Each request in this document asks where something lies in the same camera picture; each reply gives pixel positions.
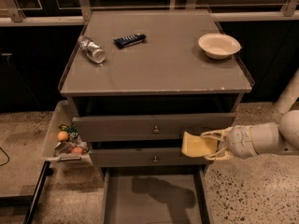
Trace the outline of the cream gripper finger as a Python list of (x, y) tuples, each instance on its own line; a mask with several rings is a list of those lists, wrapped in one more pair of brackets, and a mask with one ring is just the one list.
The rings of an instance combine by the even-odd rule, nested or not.
[(215, 153), (205, 155), (205, 159), (208, 161), (225, 161), (231, 159), (232, 157), (233, 154), (227, 148), (222, 148)]
[(232, 130), (232, 127), (221, 129), (221, 130), (213, 130), (201, 133), (200, 136), (204, 138), (211, 138), (218, 141), (224, 141), (227, 137), (230, 131)]

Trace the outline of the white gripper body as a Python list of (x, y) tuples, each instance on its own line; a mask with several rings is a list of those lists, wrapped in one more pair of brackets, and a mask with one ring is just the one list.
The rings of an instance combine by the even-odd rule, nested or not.
[(241, 159), (257, 155), (252, 144), (249, 126), (234, 126), (228, 133), (228, 147), (235, 156)]

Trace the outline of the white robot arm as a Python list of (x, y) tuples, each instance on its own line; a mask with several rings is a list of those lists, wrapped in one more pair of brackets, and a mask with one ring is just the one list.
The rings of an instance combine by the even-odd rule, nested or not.
[(299, 69), (274, 104), (280, 114), (278, 123), (236, 125), (201, 134), (219, 141), (220, 149), (209, 156), (216, 160), (236, 156), (250, 158), (261, 154), (297, 155), (299, 152), (299, 110), (291, 110), (299, 98)]

